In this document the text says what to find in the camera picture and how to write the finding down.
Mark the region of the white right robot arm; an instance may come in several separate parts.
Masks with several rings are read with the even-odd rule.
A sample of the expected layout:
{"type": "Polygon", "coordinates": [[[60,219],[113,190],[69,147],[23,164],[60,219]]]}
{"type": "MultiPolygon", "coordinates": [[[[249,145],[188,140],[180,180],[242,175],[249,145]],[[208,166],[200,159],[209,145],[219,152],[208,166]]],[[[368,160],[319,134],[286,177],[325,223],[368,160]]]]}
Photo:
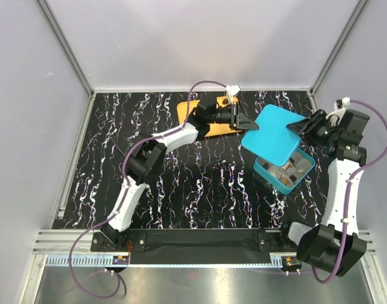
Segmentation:
{"type": "Polygon", "coordinates": [[[356,110],[339,110],[328,115],[319,110],[309,117],[288,124],[309,146],[325,147],[329,190],[321,222],[309,227],[291,222],[278,235],[286,251],[296,247],[296,258],[315,270],[344,276],[365,254],[366,241],[359,238],[356,211],[358,185],[367,160],[367,150],[359,144],[369,115],[356,110]]]}

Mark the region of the teal tin lid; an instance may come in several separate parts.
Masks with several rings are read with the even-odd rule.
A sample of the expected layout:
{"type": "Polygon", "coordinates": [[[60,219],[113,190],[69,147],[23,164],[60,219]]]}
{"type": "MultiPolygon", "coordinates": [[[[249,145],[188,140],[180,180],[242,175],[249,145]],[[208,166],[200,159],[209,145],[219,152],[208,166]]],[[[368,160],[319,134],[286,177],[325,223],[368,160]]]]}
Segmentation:
{"type": "Polygon", "coordinates": [[[287,125],[304,120],[305,117],[284,108],[268,104],[257,116],[258,130],[249,130],[241,145],[254,155],[281,167],[300,144],[300,136],[287,125]]]}

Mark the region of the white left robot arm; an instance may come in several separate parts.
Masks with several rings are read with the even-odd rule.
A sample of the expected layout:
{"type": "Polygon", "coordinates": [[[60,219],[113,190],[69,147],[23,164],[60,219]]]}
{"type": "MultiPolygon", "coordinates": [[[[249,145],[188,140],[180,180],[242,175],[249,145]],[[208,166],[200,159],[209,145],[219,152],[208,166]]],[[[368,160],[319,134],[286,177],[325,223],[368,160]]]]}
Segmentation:
{"type": "Polygon", "coordinates": [[[259,126],[233,102],[220,107],[216,101],[200,101],[187,120],[168,131],[144,137],[125,156],[123,182],[113,210],[101,226],[105,243],[115,251],[127,244],[126,231],[142,193],[156,179],[165,156],[184,145],[202,140],[211,124],[227,124],[231,130],[258,130],[259,126]]]}

